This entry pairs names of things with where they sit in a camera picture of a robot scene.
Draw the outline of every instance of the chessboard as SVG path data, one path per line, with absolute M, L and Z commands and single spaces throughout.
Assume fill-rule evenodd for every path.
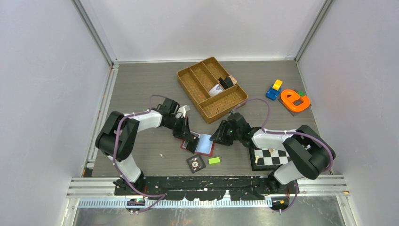
M 277 166 L 291 161 L 287 152 L 276 149 L 270 152 L 269 149 L 250 148 L 249 157 L 251 160 L 252 171 L 274 170 Z

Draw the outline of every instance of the brown divided tray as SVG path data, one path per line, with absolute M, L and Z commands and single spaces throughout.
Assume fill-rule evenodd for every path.
M 214 97 L 210 96 L 208 91 L 219 83 L 217 79 L 228 76 L 230 75 L 214 57 L 177 73 L 177 80 L 207 123 L 218 120 L 248 99 L 248 95 L 238 84 Z

